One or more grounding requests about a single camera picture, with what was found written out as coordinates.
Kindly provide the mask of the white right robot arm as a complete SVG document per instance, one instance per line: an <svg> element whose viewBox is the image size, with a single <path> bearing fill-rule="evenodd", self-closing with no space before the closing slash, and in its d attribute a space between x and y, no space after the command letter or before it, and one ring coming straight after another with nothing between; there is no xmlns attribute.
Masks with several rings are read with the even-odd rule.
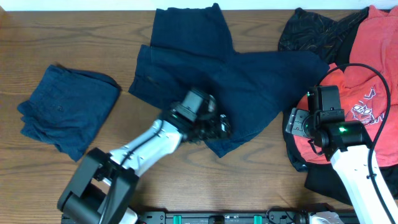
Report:
<svg viewBox="0 0 398 224"><path fill-rule="evenodd" d="M360 223L397 223L397 205L380 172L363 123L340 110L293 108L285 131L321 148L342 181Z"/></svg>

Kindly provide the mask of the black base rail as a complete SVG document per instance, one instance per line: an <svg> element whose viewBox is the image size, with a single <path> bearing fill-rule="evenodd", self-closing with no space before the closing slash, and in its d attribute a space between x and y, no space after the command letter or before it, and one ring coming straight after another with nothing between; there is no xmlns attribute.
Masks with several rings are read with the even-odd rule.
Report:
<svg viewBox="0 0 398 224"><path fill-rule="evenodd" d="M326 203L304 208L272 207L264 211L168 212L139 213L138 224L359 224L353 210L335 210Z"/></svg>

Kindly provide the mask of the red t-shirt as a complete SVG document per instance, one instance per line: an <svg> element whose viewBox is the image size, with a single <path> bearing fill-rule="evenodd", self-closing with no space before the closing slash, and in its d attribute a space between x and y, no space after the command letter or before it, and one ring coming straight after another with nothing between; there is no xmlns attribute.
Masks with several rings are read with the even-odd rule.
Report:
<svg viewBox="0 0 398 224"><path fill-rule="evenodd" d="M386 122L375 153L387 167L397 164L397 8L368 8L348 63L329 63L332 73L322 83L338 86L346 120L362 122L372 138Z"/></svg>

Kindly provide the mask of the folded blue shorts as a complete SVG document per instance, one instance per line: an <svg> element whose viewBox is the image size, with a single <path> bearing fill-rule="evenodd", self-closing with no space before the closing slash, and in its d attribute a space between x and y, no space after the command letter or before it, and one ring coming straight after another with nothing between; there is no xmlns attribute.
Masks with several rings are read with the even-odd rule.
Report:
<svg viewBox="0 0 398 224"><path fill-rule="evenodd" d="M28 138L51 144L79 161L121 93L103 74L50 65L27 101L18 105Z"/></svg>

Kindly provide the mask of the black patterned garment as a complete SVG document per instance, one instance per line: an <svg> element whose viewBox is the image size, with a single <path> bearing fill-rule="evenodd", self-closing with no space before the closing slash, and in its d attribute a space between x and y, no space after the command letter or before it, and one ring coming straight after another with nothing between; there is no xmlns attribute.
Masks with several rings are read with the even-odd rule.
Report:
<svg viewBox="0 0 398 224"><path fill-rule="evenodd" d="M316 12L297 8L280 36L279 51L310 51L326 63L336 61L340 48L354 39L359 25L368 17L369 8L354 12L338 21Z"/></svg>

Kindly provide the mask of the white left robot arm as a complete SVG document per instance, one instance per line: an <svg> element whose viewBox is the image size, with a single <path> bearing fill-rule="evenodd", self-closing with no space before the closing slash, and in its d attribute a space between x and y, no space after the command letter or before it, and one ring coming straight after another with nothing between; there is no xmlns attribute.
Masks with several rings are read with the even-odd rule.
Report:
<svg viewBox="0 0 398 224"><path fill-rule="evenodd" d="M184 142L226 139L228 117L211 95L189 92L161 111L152 126L131 142L104 152L94 148L83 158L57 208L75 223L135 223L129 207L140 177Z"/></svg>

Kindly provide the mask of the dark navy shorts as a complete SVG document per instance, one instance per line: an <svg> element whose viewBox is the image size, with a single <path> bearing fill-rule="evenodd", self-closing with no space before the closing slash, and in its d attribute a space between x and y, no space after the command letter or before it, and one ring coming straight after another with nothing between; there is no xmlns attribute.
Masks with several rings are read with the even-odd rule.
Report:
<svg viewBox="0 0 398 224"><path fill-rule="evenodd" d="M218 4L159 9L149 45L137 56L130 94L164 109L198 88L213 95L232 127L209 141L219 157L256 137L329 70L309 51L239 53Z"/></svg>

